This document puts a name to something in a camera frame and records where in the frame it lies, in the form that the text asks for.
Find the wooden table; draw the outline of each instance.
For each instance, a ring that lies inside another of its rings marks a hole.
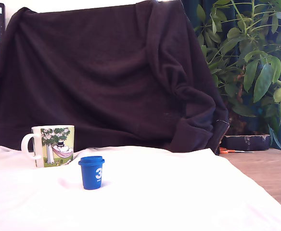
[[[263,187],[281,204],[281,151],[269,149],[253,154],[221,154]]]

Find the wall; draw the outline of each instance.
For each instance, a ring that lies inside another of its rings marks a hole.
[[[140,1],[143,0],[0,0],[6,6],[6,25],[11,16],[22,7],[42,13],[128,5]]]

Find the mug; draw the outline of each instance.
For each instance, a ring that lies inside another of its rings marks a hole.
[[[73,125],[37,126],[32,127],[31,132],[24,136],[21,150],[36,161],[36,167],[67,165],[73,160]],[[28,151],[31,138],[34,156]]]

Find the white cloth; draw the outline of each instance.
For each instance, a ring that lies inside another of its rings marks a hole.
[[[86,149],[36,168],[0,147],[0,231],[281,231],[281,205],[210,150]],[[102,187],[84,190],[78,161],[105,159]]]

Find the number 3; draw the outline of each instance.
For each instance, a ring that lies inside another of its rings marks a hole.
[[[101,168],[101,167],[98,168],[98,169],[96,170],[96,172],[98,173],[98,175],[96,175],[96,178],[97,178],[97,179],[101,179],[101,177],[102,177],[102,168]]]

